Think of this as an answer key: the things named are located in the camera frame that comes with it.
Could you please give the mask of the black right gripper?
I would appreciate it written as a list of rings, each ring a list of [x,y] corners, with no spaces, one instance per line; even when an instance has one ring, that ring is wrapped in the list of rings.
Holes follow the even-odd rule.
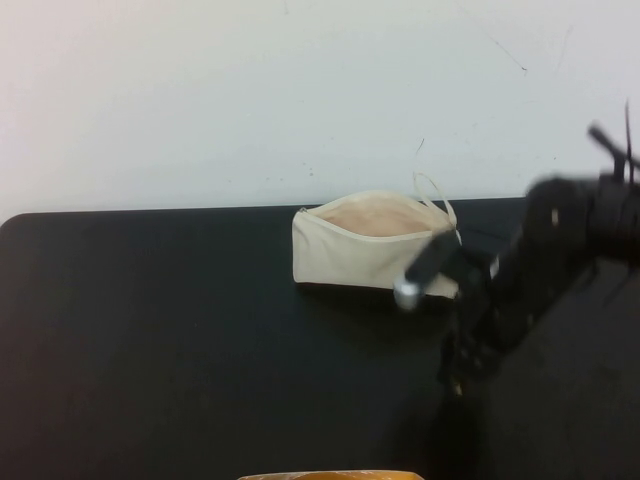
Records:
[[[463,395],[454,370],[473,382],[490,380],[499,373],[503,360],[526,336],[531,312],[524,264],[518,255],[491,256],[464,249],[461,260],[454,334],[447,333],[441,342],[437,371],[438,382],[451,396]]]

